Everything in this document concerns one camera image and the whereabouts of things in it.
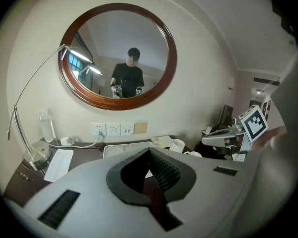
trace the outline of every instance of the round mirror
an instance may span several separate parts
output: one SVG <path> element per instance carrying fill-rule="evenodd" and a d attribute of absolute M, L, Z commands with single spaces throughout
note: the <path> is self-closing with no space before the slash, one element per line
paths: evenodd
<path fill-rule="evenodd" d="M 61 75 L 83 101 L 103 109 L 126 110 L 157 98 L 176 69 L 176 48 L 165 24 L 132 4 L 111 3 L 80 16 L 62 44 L 85 49 L 92 62 L 59 55 Z"/>

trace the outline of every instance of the black vent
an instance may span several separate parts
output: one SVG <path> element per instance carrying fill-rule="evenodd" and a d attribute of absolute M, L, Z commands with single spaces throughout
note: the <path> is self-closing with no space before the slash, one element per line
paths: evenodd
<path fill-rule="evenodd" d="M 223 174 L 226 174 L 226 175 L 229 175 L 229 176 L 235 176 L 238 170 L 224 168 L 224 167 L 216 167 L 216 168 L 214 168 L 214 171 L 219 172 L 219 173 L 223 173 Z"/>
<path fill-rule="evenodd" d="M 80 193 L 67 190 L 65 191 L 40 217 L 39 221 L 56 229 L 63 218 L 74 205 Z"/>
<path fill-rule="evenodd" d="M 181 177 L 180 170 L 170 162 L 164 160 L 154 152 L 150 152 L 153 162 L 149 169 L 156 179 L 159 187 L 166 191 L 173 187 Z"/>
<path fill-rule="evenodd" d="M 276 86 L 280 85 L 280 82 L 278 82 L 278 81 L 272 81 L 272 80 L 258 78 L 258 77 L 254 77 L 254 82 L 259 82 L 259 83 L 264 83 L 264 84 L 269 84 L 269 85 L 276 85 Z"/>

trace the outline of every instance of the ceiling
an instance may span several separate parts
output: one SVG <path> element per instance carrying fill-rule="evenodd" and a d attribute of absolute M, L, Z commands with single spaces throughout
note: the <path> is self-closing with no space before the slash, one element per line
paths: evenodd
<path fill-rule="evenodd" d="M 273 92 L 278 88 L 278 86 L 265 86 L 263 88 L 257 88 L 253 87 L 251 88 L 251 95 L 252 98 L 257 98 L 257 99 L 265 99 L 266 96 L 271 96 Z"/>
<path fill-rule="evenodd" d="M 126 60 L 130 48 L 138 48 L 139 64 L 165 70 L 167 44 L 147 18 L 129 11 L 105 12 L 87 21 L 100 56 Z"/>
<path fill-rule="evenodd" d="M 281 75 L 296 46 L 271 0 L 192 0 L 226 39 L 238 70 Z"/>

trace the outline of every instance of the white cup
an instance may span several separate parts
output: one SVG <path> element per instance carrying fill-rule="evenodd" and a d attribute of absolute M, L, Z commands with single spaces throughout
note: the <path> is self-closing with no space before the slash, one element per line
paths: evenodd
<path fill-rule="evenodd" d="M 206 135 L 210 134 L 211 130 L 212 130 L 212 127 L 205 126 L 204 134 L 206 134 Z"/>
<path fill-rule="evenodd" d="M 202 158 L 202 155 L 198 152 L 185 152 L 184 154 Z"/>
<path fill-rule="evenodd" d="M 170 140 L 170 151 L 182 153 L 185 147 L 185 143 L 180 139 L 171 139 Z"/>

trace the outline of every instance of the table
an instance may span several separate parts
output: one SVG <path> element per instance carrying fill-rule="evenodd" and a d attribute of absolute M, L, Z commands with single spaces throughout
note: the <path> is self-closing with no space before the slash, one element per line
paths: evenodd
<path fill-rule="evenodd" d="M 128 143 L 139 143 L 139 142 L 146 142 L 149 140 L 141 140 L 141 141 L 134 141 L 134 142 L 124 142 L 124 144 Z M 95 161 L 103 158 L 103 151 L 106 145 L 115 145 L 120 143 L 100 143 L 96 144 L 95 146 L 88 148 L 88 149 L 79 149 L 79 148 L 66 148 L 68 150 L 74 150 L 74 154 L 70 163 L 69 171 L 73 168 L 90 162 Z M 77 146 L 86 146 L 90 145 L 90 143 L 75 143 Z M 22 174 L 25 174 L 29 177 L 30 180 L 26 180 L 22 177 L 18 172 L 14 172 L 5 191 L 3 197 L 8 198 L 18 204 L 19 206 L 23 207 L 27 201 L 34 196 L 38 191 L 43 189 L 45 186 L 50 184 L 49 181 L 44 180 L 44 172 L 47 171 L 49 167 L 49 163 L 52 160 L 53 155 L 57 151 L 55 148 L 51 148 L 52 154 L 47 161 L 47 163 L 43 164 L 39 170 L 34 171 L 32 168 L 27 166 L 26 162 L 22 161 L 18 166 L 17 170 L 20 171 Z M 187 146 L 185 146 L 183 152 L 192 151 Z M 148 178 L 145 180 L 146 183 L 153 183 L 154 178 Z"/>

